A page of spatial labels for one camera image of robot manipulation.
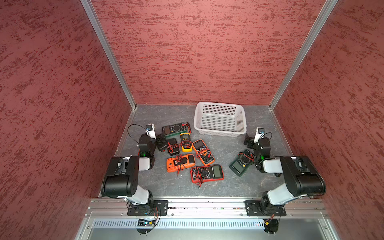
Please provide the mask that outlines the yellow multimeter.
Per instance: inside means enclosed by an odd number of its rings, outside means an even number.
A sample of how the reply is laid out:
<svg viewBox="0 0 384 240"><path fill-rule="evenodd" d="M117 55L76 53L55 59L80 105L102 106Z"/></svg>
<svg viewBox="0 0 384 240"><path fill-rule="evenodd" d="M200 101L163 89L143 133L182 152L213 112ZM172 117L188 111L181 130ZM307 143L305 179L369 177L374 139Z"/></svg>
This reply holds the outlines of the yellow multimeter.
<svg viewBox="0 0 384 240"><path fill-rule="evenodd" d="M192 148L192 141L191 141L191 134L190 133L182 133L180 134L181 143L180 146L182 148L182 152L189 153L193 150Z"/></svg>

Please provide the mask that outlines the orange Victor multimeter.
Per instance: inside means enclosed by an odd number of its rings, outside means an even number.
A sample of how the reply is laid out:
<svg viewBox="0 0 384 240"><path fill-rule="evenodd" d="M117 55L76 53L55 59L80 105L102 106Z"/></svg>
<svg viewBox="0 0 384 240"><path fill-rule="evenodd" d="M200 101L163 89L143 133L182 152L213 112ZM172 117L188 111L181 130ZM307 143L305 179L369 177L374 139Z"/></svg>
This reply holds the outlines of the orange Victor multimeter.
<svg viewBox="0 0 384 240"><path fill-rule="evenodd" d="M204 166L211 165L215 162L215 158L211 150L207 147L203 140L197 140L192 143L192 148L196 152L197 158Z"/></svg>

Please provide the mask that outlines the red multimeter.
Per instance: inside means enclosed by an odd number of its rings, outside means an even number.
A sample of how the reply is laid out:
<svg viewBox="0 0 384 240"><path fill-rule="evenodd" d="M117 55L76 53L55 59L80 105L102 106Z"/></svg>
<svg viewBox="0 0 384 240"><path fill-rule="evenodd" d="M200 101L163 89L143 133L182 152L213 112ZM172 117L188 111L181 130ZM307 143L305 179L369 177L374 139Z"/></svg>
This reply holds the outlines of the red multimeter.
<svg viewBox="0 0 384 240"><path fill-rule="evenodd" d="M221 165L193 167L190 173L192 183L199 186L205 182L221 181L224 179Z"/></svg>

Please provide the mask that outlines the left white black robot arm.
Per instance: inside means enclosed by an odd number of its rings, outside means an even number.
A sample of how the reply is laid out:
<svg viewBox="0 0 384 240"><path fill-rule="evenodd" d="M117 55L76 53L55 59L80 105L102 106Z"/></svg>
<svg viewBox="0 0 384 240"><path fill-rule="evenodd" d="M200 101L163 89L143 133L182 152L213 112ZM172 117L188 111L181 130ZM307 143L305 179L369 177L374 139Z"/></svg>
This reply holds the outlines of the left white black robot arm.
<svg viewBox="0 0 384 240"><path fill-rule="evenodd" d="M139 186L139 172L154 167L157 141L143 134L138 146L140 152L136 156L111 158L101 185L101 195L113 199L125 199L138 211L147 215L154 208L153 195L151 191Z"/></svg>

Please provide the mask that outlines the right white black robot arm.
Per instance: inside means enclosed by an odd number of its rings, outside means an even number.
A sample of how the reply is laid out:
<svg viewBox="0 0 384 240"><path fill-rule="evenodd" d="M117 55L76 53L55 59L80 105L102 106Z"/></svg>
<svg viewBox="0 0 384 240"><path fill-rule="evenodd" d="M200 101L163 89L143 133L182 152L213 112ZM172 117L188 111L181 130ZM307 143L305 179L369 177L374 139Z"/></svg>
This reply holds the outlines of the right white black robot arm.
<svg viewBox="0 0 384 240"><path fill-rule="evenodd" d="M262 194L258 206L261 214L272 215L288 202L326 193L324 179L307 156L271 158L270 139L263 135L257 142L246 135L244 145L253 149L254 163L259 172L284 177L283 184Z"/></svg>

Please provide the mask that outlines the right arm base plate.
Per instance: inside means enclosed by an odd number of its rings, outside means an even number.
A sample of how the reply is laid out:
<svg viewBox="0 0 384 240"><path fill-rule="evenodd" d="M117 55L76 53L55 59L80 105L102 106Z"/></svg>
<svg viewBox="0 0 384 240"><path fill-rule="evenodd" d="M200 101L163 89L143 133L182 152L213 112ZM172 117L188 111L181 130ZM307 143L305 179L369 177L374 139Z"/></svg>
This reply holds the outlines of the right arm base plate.
<svg viewBox="0 0 384 240"><path fill-rule="evenodd" d="M275 206L265 201L244 201L248 217L286 217L284 205Z"/></svg>

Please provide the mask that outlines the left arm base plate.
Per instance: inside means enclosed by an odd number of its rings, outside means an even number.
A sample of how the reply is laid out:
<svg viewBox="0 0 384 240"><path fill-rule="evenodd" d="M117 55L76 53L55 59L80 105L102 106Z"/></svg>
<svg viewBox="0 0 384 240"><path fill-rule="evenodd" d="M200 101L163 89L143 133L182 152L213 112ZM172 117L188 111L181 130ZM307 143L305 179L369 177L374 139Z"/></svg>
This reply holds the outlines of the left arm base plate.
<svg viewBox="0 0 384 240"><path fill-rule="evenodd" d="M134 205L130 203L128 205L128 216L166 216L168 212L169 201L168 200L153 200L146 205Z"/></svg>

